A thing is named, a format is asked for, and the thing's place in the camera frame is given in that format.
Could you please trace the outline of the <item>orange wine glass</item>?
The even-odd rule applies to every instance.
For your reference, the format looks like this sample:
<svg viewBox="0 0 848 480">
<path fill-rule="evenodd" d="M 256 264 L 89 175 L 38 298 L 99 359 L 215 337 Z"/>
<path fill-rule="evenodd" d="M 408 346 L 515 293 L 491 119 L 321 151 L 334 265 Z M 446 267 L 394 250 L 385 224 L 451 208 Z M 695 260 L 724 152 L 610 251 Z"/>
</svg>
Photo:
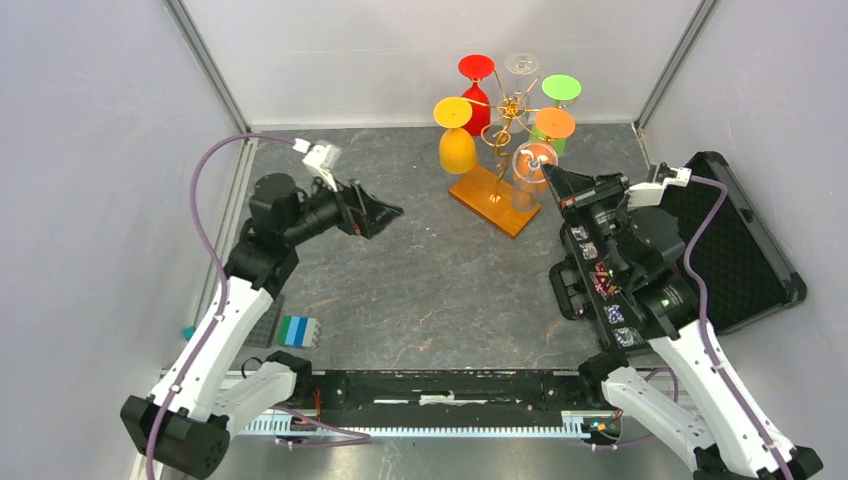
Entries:
<svg viewBox="0 0 848 480">
<path fill-rule="evenodd" d="M 533 127 L 535 132 L 517 147 L 512 158 L 512 206 L 519 212 L 533 210 L 537 205 L 538 195 L 548 186 L 543 168 L 558 164 L 554 142 L 570 137 L 576 130 L 576 121 L 564 109 L 546 107 L 536 114 Z"/>
</svg>

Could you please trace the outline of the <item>clear champagne flute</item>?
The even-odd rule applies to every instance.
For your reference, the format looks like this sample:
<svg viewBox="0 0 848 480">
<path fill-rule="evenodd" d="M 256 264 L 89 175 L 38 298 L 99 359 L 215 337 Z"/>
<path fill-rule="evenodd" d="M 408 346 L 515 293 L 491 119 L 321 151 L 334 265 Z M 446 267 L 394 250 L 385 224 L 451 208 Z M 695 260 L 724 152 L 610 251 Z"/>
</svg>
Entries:
<svg viewBox="0 0 848 480">
<path fill-rule="evenodd" d="M 529 212 L 538 205 L 538 196 L 547 189 L 542 172 L 545 164 L 556 165 L 558 155 L 547 142 L 525 142 L 512 157 L 512 207 Z"/>
</svg>

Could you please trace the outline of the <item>yellow wine glass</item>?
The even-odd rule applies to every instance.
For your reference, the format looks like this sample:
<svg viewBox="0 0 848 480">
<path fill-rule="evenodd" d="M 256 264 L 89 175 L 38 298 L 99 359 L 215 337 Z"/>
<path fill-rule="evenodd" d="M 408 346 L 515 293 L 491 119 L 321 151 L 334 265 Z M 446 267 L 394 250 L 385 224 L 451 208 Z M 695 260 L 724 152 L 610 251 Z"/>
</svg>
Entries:
<svg viewBox="0 0 848 480">
<path fill-rule="evenodd" d="M 465 174 L 476 165 L 475 142 L 465 129 L 472 114 L 471 104 L 458 96 L 440 100 L 433 109 L 435 122 L 445 129 L 439 141 L 438 153 L 441 168 L 447 173 Z"/>
</svg>

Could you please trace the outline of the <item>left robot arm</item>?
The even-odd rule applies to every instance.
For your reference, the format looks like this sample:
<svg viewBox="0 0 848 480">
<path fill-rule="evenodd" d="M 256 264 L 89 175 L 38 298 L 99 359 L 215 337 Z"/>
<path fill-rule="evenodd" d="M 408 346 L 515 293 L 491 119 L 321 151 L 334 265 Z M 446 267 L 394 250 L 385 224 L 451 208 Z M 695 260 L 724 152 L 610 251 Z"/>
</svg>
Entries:
<svg viewBox="0 0 848 480">
<path fill-rule="evenodd" d="M 188 344 L 147 396 L 129 396 L 120 410 L 140 454 L 195 479 L 208 478 L 231 438 L 263 411 L 283 401 L 302 407 L 313 397 L 310 363 L 285 352 L 220 390 L 247 335 L 297 267 L 297 246 L 333 228 L 371 239 L 404 213 L 355 180 L 325 184 L 316 177 L 305 191 L 281 173 L 256 182 L 249 210 L 219 291 Z"/>
</svg>

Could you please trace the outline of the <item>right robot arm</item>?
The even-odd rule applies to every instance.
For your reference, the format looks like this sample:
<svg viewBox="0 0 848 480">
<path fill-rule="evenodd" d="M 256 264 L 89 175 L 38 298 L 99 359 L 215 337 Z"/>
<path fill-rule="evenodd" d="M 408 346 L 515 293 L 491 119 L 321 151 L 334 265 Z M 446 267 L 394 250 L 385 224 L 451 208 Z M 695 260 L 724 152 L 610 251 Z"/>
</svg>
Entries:
<svg viewBox="0 0 848 480">
<path fill-rule="evenodd" d="M 542 167 L 563 218 L 567 256 L 549 278 L 561 314 L 594 318 L 610 340 L 646 345 L 695 404 L 688 411 L 654 389 L 620 345 L 579 366 L 577 392 L 591 408 L 632 416 L 696 479 L 808 479 L 823 463 L 793 443 L 756 403 L 720 347 L 708 288 L 692 268 L 694 240 L 661 208 L 665 191 L 701 182 L 689 169 L 650 168 L 645 182 Z"/>
</svg>

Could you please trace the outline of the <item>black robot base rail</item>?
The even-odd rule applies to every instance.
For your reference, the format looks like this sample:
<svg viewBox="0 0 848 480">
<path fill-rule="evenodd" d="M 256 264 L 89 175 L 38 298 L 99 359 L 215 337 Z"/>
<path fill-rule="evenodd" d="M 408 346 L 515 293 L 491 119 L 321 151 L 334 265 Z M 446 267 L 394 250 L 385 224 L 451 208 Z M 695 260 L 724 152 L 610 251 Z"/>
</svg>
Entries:
<svg viewBox="0 0 848 480">
<path fill-rule="evenodd" d="M 556 427 L 615 410 L 577 372 L 533 369 L 314 371 L 284 404 L 350 429 Z"/>
</svg>

